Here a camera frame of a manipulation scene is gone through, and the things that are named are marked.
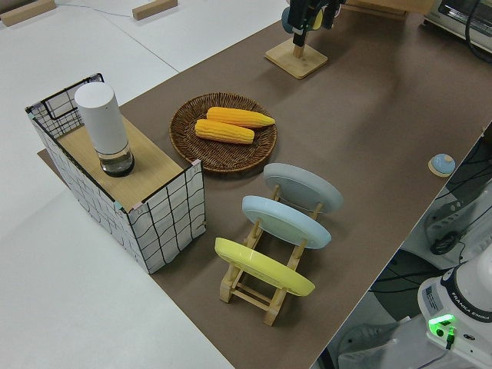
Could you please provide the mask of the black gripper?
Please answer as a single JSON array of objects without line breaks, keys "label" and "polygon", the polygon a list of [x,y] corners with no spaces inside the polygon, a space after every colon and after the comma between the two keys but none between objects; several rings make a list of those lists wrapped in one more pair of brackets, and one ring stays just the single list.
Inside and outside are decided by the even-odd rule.
[{"label": "black gripper", "polygon": [[288,24],[293,28],[293,43],[304,46],[306,31],[298,28],[332,28],[344,1],[289,1]]}]

